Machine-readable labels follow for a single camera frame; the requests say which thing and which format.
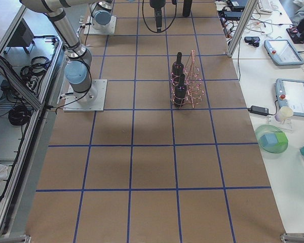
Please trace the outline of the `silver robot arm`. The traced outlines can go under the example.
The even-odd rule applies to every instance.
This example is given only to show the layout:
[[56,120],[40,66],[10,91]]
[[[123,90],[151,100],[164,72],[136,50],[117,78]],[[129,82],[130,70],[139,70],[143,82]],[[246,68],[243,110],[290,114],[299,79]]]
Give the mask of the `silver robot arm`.
[[111,21],[112,1],[98,1],[89,4],[91,23],[94,29],[102,30]]
[[63,84],[52,111],[157,109],[169,98],[166,33],[149,1],[22,1],[43,14],[64,47]]

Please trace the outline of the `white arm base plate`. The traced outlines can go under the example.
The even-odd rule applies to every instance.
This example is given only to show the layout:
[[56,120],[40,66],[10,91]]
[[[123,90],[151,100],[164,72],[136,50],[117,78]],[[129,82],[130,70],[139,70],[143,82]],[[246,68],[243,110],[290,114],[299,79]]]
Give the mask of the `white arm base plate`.
[[91,111],[104,111],[105,96],[107,90],[106,79],[92,80],[92,86],[89,92],[81,99],[81,94],[73,93],[71,85],[68,87],[68,92],[73,94],[66,97],[63,110],[65,112],[91,112]]
[[86,25],[84,34],[88,35],[114,35],[116,29],[117,17],[112,16],[111,20],[106,25],[98,24],[94,18],[88,17],[86,23],[92,23],[92,25]]

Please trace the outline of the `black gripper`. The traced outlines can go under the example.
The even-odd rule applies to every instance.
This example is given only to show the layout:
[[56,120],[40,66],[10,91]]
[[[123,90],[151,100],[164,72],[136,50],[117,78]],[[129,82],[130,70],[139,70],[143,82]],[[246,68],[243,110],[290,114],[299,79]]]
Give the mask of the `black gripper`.
[[149,5],[155,9],[156,30],[162,29],[162,9],[166,4],[165,0],[149,0]]

